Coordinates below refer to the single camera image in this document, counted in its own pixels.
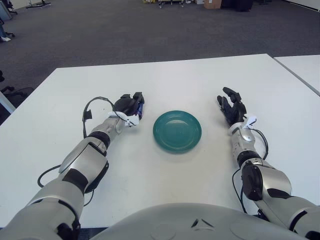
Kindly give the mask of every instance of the person's foot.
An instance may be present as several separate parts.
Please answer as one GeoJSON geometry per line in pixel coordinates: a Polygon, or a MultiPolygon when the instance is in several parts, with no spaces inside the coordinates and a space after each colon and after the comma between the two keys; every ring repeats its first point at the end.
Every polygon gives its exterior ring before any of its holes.
{"type": "Polygon", "coordinates": [[[2,41],[4,42],[9,42],[11,41],[11,38],[8,38],[8,37],[1,37],[2,41]]]}

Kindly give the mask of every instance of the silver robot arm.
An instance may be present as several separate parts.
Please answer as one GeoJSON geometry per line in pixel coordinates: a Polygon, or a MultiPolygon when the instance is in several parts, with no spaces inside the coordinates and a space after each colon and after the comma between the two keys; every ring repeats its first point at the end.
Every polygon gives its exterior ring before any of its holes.
{"type": "Polygon", "coordinates": [[[0,231],[0,239],[76,240],[84,194],[92,192],[108,170],[107,149],[124,126],[139,124],[144,99],[125,94],[106,120],[95,127],[64,159],[56,179],[43,186],[32,200],[0,231]]]}
{"type": "Polygon", "coordinates": [[[223,91],[233,102],[231,107],[225,97],[217,98],[230,124],[232,153],[240,167],[243,193],[254,201],[260,214],[271,223],[308,239],[320,239],[320,207],[291,195],[292,186],[288,177],[257,153],[252,127],[255,121],[245,119],[246,108],[239,93],[226,87],[223,91]]]}

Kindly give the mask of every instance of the teal ceramic plate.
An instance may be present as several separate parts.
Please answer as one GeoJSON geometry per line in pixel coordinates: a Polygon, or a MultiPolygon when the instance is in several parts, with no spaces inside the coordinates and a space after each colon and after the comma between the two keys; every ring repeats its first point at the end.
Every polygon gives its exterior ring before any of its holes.
{"type": "Polygon", "coordinates": [[[201,138],[198,120],[185,111],[168,111],[153,125],[155,141],[165,150],[184,153],[192,149],[201,138]]]}

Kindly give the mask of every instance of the gray carpet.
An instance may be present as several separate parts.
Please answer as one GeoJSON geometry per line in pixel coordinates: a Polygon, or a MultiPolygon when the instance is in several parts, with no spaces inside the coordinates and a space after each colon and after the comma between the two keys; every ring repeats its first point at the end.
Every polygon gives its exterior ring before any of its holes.
{"type": "Polygon", "coordinates": [[[0,70],[17,89],[36,88],[56,68],[267,53],[320,54],[320,14],[281,0],[250,12],[141,0],[51,0],[18,9],[4,28],[0,70]]]}

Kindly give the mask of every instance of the cable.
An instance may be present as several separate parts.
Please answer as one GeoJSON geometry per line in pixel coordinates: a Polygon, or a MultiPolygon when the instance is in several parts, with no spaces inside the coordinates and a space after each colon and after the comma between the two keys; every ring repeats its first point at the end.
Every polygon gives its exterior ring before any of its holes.
{"type": "Polygon", "coordinates": [[[241,188],[241,194],[240,194],[241,197],[239,196],[239,194],[238,194],[238,192],[237,192],[237,189],[236,189],[236,186],[235,186],[235,175],[236,175],[236,173],[239,172],[239,171],[240,171],[240,168],[233,173],[233,175],[232,175],[232,184],[233,184],[233,188],[234,188],[234,191],[235,191],[235,193],[236,193],[236,196],[238,197],[239,202],[240,202],[240,204],[241,204],[242,210],[243,210],[243,212],[246,214],[247,211],[246,211],[245,205],[244,205],[244,203],[243,203],[243,197],[242,197],[244,186],[242,186],[242,188],[241,188]]]}
{"type": "Polygon", "coordinates": [[[240,168],[233,173],[233,175],[232,175],[232,184],[233,184],[233,188],[234,188],[234,191],[235,191],[235,193],[236,193],[236,196],[238,197],[238,199],[239,199],[239,201],[240,201],[240,203],[241,203],[240,197],[239,197],[239,195],[238,195],[238,192],[237,192],[237,189],[236,189],[236,186],[235,186],[235,175],[236,175],[236,173],[239,172],[239,171],[240,171],[240,168]]]}
{"type": "Polygon", "coordinates": [[[117,110],[116,110],[116,107],[115,105],[106,97],[103,97],[103,96],[97,96],[97,97],[94,97],[93,99],[91,99],[84,107],[84,110],[83,110],[83,113],[82,113],[82,125],[83,125],[83,138],[85,139],[87,137],[87,130],[86,130],[86,119],[85,119],[85,113],[87,112],[88,110],[88,107],[90,105],[91,102],[95,101],[95,100],[103,100],[103,101],[106,101],[108,103],[110,103],[111,107],[112,107],[112,111],[115,113],[115,115],[120,118],[122,121],[126,122],[127,120],[123,119],[122,117],[120,117],[118,114],[117,114],[117,110]]]}
{"type": "Polygon", "coordinates": [[[87,206],[91,202],[92,198],[94,197],[94,193],[95,193],[95,190],[93,189],[90,200],[85,205],[83,205],[84,207],[87,206]]]}
{"type": "Polygon", "coordinates": [[[242,210],[245,214],[247,214],[247,210],[245,208],[245,205],[244,205],[244,186],[242,185],[242,188],[241,188],[241,193],[240,193],[240,203],[241,203],[241,206],[242,206],[242,210]]]}
{"type": "MultiPolygon", "coordinates": [[[[42,177],[43,177],[44,175],[46,175],[47,173],[51,172],[52,170],[55,170],[55,169],[57,169],[57,168],[60,168],[60,166],[61,166],[61,164],[59,164],[59,165],[57,165],[57,166],[53,166],[52,168],[50,168],[50,169],[44,171],[43,173],[41,173],[41,175],[38,177],[38,180],[37,180],[37,183],[38,183],[38,185],[39,185],[40,188],[43,188],[43,187],[44,187],[44,185],[41,183],[42,177]]],[[[87,205],[91,202],[92,198],[94,197],[94,193],[95,193],[95,190],[93,189],[93,190],[92,190],[91,197],[90,197],[90,200],[89,200],[85,205],[83,205],[84,207],[87,206],[87,205]]]]}
{"type": "Polygon", "coordinates": [[[266,158],[267,158],[267,156],[268,156],[268,153],[269,153],[269,144],[268,144],[268,141],[267,141],[265,135],[264,135],[260,130],[258,130],[258,129],[252,129],[252,130],[255,131],[255,132],[257,132],[257,133],[261,136],[261,138],[262,138],[262,140],[263,140],[263,142],[264,142],[265,154],[264,154],[264,157],[263,157],[262,159],[263,159],[263,160],[266,160],[266,158]]]}
{"type": "Polygon", "coordinates": [[[61,164],[59,164],[59,165],[57,165],[57,166],[54,166],[54,167],[52,167],[52,168],[44,171],[43,173],[41,173],[41,175],[38,177],[38,181],[37,181],[37,183],[38,183],[38,185],[39,185],[40,188],[43,188],[43,187],[44,187],[44,185],[41,183],[42,177],[43,177],[44,175],[46,175],[48,172],[51,172],[52,170],[55,170],[55,169],[57,169],[57,168],[60,168],[60,166],[61,166],[61,164]]]}

